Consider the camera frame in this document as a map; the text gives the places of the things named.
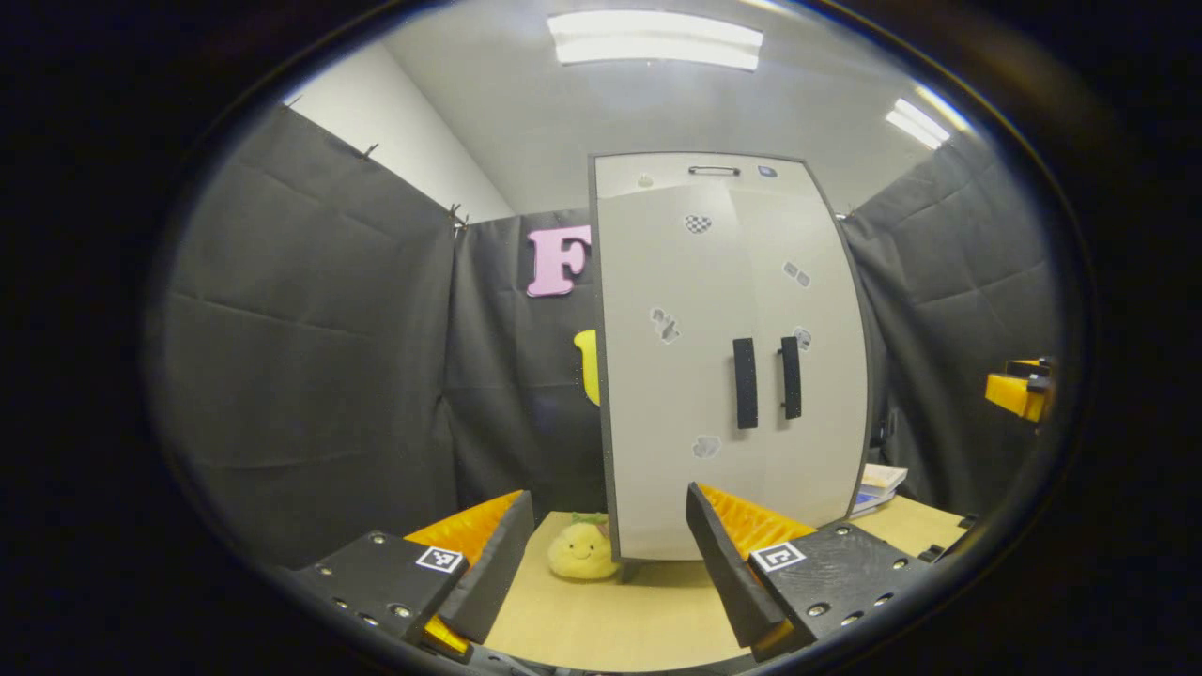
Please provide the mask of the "black backdrop cloth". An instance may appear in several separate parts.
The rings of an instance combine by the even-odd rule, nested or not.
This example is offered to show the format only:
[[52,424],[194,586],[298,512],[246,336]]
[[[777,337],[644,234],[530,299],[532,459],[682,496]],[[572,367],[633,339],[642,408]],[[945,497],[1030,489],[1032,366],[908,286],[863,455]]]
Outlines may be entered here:
[[[987,374],[1066,345],[1046,220],[1023,196],[957,134],[840,226],[867,295],[868,458],[958,514],[1005,503],[1035,452]],[[588,220],[454,235],[446,208],[300,113],[258,119],[194,204],[156,316],[163,422],[237,542],[297,568],[514,490],[538,516],[605,511],[575,346],[595,277],[526,293],[529,235]]]

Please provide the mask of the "grey shoe cabinet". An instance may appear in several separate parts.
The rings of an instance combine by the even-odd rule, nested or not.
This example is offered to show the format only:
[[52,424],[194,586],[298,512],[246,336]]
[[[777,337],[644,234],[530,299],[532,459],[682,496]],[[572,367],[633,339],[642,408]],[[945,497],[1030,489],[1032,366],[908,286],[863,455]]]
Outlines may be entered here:
[[688,488],[822,527],[871,435],[868,308],[799,159],[593,155],[589,269],[612,552],[700,561]]

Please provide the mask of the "large ceiling light panel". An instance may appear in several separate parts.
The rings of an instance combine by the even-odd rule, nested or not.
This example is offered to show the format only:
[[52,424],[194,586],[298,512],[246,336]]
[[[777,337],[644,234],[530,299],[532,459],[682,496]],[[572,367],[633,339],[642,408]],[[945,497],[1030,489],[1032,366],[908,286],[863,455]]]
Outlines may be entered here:
[[764,34],[696,14],[644,8],[599,8],[547,18],[564,65],[680,61],[755,71]]

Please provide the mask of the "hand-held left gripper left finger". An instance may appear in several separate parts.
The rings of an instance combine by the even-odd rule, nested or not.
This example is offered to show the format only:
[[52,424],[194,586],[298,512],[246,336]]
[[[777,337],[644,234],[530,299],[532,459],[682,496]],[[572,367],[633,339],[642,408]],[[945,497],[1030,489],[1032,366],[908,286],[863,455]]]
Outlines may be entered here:
[[498,619],[532,530],[532,493],[519,490],[407,535],[368,530],[288,577],[389,644],[468,663]]

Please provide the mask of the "yellow plush toy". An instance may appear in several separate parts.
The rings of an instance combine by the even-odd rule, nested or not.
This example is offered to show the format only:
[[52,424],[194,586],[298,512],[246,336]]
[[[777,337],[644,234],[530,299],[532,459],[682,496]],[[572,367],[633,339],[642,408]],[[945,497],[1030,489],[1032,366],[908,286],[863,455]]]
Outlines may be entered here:
[[559,530],[547,552],[553,575],[569,581],[593,582],[614,577],[615,561],[609,534],[609,515],[571,514],[569,524]]

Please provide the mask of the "grey shoe cabinet door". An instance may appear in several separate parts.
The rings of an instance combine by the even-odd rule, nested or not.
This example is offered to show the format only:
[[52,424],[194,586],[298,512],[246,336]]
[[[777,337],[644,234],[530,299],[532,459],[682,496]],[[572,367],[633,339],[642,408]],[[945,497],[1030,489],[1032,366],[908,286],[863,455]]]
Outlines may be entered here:
[[734,340],[757,332],[746,244],[716,184],[597,208],[617,547],[624,561],[696,561],[688,484],[764,490],[764,450],[737,416]]
[[[746,253],[748,312],[758,423],[746,440],[763,458],[756,502],[822,527],[845,518],[865,462],[869,374],[863,312],[847,250],[819,192],[731,190]],[[780,339],[801,346],[803,414],[786,420]]]

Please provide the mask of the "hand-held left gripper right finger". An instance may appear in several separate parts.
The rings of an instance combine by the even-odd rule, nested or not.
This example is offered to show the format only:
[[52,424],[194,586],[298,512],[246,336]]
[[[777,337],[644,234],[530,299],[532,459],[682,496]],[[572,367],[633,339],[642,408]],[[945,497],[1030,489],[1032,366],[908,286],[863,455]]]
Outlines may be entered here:
[[844,631],[923,581],[936,548],[911,555],[849,521],[813,528],[689,484],[686,524],[734,641],[764,662]]

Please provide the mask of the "grey cabinet drawer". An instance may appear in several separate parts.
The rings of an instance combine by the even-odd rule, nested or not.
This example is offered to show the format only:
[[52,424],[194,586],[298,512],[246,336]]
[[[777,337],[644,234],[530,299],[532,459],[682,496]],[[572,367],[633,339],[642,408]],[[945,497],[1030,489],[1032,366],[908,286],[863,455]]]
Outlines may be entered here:
[[593,155],[593,192],[600,198],[686,185],[718,184],[773,195],[810,195],[817,183],[805,162],[713,152]]

